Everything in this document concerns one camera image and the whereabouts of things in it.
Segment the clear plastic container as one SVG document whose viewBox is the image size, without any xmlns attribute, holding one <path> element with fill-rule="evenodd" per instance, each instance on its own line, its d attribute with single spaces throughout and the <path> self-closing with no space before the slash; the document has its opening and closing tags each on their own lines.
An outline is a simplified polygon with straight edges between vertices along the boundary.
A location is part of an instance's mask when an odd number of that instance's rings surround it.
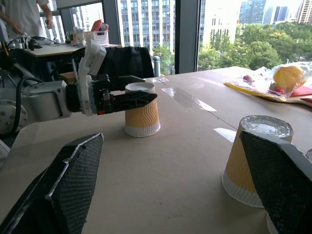
<svg viewBox="0 0 312 234">
<path fill-rule="evenodd" d="M 75 26 L 73 39 L 76 46 L 83 47 L 85 45 L 84 28 Z"/>
</svg>

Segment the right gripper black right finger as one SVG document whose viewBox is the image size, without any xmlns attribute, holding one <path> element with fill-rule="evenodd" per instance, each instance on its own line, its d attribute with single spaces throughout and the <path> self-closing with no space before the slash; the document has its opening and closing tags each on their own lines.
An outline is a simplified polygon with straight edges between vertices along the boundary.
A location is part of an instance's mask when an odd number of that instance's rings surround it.
<svg viewBox="0 0 312 234">
<path fill-rule="evenodd" d="M 292 143 L 240 133 L 270 234 L 312 234 L 312 162 Z"/>
</svg>

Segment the white plastic mesh basket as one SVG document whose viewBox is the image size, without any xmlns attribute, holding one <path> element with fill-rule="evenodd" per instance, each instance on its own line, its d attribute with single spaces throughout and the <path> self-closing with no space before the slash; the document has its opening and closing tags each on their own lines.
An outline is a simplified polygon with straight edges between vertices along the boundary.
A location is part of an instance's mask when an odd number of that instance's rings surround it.
<svg viewBox="0 0 312 234">
<path fill-rule="evenodd" d="M 84 32 L 86 44 L 90 44 L 91 40 L 94 40 L 100 46 L 109 45 L 109 31 L 89 31 Z"/>
</svg>

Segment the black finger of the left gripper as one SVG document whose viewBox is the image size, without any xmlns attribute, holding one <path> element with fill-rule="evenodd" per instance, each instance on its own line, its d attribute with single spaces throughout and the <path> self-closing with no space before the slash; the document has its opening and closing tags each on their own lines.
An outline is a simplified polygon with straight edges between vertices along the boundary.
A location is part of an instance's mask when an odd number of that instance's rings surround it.
<svg viewBox="0 0 312 234">
<path fill-rule="evenodd" d="M 127 92 L 116 95 L 113 101 L 113 112 L 121 112 L 141 108 L 157 98 L 156 93 L 152 92 Z"/>
<path fill-rule="evenodd" d="M 110 91 L 125 91 L 125 87 L 131 83 L 145 82 L 144 79 L 136 76 L 117 76 L 109 77 L 109 90 Z"/>
</svg>

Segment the light wooden side table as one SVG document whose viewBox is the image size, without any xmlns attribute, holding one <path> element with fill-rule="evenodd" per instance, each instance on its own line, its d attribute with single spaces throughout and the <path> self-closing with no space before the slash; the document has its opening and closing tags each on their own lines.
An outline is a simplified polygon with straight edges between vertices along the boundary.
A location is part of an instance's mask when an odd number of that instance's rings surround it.
<svg viewBox="0 0 312 234">
<path fill-rule="evenodd" d="M 22 49 L 22 52 L 25 52 L 34 57 L 50 57 L 56 55 L 68 55 L 71 54 L 81 47 L 72 46 L 67 44 L 62 45 L 43 45 L 40 49 L 35 49 L 34 51 Z"/>
</svg>

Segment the red flat board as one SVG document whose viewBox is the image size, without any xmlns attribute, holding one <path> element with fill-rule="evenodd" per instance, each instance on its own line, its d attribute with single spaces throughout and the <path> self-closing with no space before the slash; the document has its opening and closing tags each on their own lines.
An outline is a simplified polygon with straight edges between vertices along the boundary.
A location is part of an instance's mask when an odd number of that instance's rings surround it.
<svg viewBox="0 0 312 234">
<path fill-rule="evenodd" d="M 287 99 L 288 103 L 303 104 L 312 108 L 312 88 L 301 86 Z"/>
</svg>

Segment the long clear tape strip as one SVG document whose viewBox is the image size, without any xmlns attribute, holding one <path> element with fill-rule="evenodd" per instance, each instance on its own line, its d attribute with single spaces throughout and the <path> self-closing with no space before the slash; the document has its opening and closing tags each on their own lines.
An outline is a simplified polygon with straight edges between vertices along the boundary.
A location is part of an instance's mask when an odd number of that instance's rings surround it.
<svg viewBox="0 0 312 234">
<path fill-rule="evenodd" d="M 185 108 L 198 108 L 200 110 L 205 110 L 208 112 L 217 111 L 215 108 L 197 99 L 195 96 L 189 94 L 179 87 L 162 88 L 162 91 Z"/>
</svg>

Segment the clear plastic bag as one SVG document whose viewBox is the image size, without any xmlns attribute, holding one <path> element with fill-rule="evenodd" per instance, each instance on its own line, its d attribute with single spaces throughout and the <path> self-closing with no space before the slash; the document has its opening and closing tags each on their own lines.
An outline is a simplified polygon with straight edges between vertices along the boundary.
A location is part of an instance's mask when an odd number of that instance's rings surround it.
<svg viewBox="0 0 312 234">
<path fill-rule="evenodd" d="M 281 64 L 272 69 L 261 67 L 255 71 L 250 70 L 248 74 L 229 80 L 225 82 L 224 85 L 248 95 L 284 102 L 296 89 L 292 92 L 285 93 L 284 90 L 275 83 L 273 76 L 279 67 L 291 65 L 298 66 L 304 71 L 305 83 L 309 79 L 312 79 L 312 62 L 305 61 Z"/>
</svg>

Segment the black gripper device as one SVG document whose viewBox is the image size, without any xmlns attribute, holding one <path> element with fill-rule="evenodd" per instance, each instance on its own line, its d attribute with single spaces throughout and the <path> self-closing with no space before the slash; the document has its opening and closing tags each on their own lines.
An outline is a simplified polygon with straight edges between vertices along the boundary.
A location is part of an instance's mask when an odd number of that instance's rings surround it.
<svg viewBox="0 0 312 234">
<path fill-rule="evenodd" d="M 28 51 L 34 51 L 35 49 L 41 49 L 42 46 L 33 38 L 31 38 L 26 33 L 23 33 L 20 36 L 20 41 L 22 43 L 22 47 Z"/>
</svg>

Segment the red snack bag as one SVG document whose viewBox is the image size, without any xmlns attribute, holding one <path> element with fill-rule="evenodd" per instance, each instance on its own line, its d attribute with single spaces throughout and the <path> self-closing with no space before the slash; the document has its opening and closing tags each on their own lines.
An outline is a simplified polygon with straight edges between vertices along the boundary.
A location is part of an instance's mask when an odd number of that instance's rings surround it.
<svg viewBox="0 0 312 234">
<path fill-rule="evenodd" d="M 92 32 L 100 32 L 100 31 L 108 31 L 109 30 L 109 25 L 106 23 L 103 23 L 101 19 L 96 20 L 93 23 L 93 26 L 91 28 Z"/>
</svg>

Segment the person in white shirt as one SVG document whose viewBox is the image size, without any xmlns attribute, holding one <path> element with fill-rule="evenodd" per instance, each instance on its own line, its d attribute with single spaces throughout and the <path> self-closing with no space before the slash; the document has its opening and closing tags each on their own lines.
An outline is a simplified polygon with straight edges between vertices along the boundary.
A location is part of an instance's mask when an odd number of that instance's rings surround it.
<svg viewBox="0 0 312 234">
<path fill-rule="evenodd" d="M 8 37 L 14 39 L 23 33 L 30 37 L 44 37 L 40 9 L 46 17 L 47 28 L 54 26 L 48 4 L 49 0 L 0 0 L 0 19 L 6 23 Z"/>
</svg>

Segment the white tape strip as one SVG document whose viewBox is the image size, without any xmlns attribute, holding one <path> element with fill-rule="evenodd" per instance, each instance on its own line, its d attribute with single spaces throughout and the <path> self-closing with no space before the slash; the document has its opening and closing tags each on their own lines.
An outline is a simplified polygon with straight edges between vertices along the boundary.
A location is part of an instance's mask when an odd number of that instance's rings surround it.
<svg viewBox="0 0 312 234">
<path fill-rule="evenodd" d="M 216 131 L 222 137 L 227 139 L 229 142 L 234 143 L 236 131 L 225 129 L 225 128 L 215 128 L 214 131 Z"/>
</svg>

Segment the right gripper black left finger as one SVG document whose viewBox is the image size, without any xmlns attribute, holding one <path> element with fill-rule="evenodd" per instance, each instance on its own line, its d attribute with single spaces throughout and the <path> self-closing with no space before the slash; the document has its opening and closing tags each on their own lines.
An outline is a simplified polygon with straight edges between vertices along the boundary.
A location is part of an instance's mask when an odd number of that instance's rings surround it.
<svg viewBox="0 0 312 234">
<path fill-rule="evenodd" d="M 94 195 L 103 134 L 66 144 L 27 187 L 0 234 L 81 234 Z"/>
</svg>

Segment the yellow round fruit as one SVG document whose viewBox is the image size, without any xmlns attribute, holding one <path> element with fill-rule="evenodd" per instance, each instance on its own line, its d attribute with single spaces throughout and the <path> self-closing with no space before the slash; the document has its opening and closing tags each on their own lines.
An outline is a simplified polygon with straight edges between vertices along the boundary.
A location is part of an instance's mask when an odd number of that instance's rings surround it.
<svg viewBox="0 0 312 234">
<path fill-rule="evenodd" d="M 274 73 L 273 80 L 285 93 L 289 93 L 305 83 L 304 71 L 295 65 L 281 66 Z"/>
</svg>

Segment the black fabric chair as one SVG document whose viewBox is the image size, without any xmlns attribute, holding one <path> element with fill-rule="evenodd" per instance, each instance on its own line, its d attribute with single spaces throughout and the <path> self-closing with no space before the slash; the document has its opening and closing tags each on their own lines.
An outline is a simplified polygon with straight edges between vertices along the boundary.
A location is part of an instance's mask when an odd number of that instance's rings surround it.
<svg viewBox="0 0 312 234">
<path fill-rule="evenodd" d="M 155 76 L 148 48 L 132 46 L 106 48 L 106 56 L 98 74 L 107 74 L 109 77 L 153 78 Z"/>
</svg>

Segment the grey metal post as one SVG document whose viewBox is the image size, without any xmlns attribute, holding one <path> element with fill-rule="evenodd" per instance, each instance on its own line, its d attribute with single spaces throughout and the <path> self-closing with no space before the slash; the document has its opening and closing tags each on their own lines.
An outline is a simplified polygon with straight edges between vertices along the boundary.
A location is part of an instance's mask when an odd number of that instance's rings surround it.
<svg viewBox="0 0 312 234">
<path fill-rule="evenodd" d="M 154 74 L 155 77 L 160 77 L 161 72 L 160 72 L 160 57 L 159 56 L 154 56 L 153 57 L 153 62 L 154 62 Z"/>
</svg>

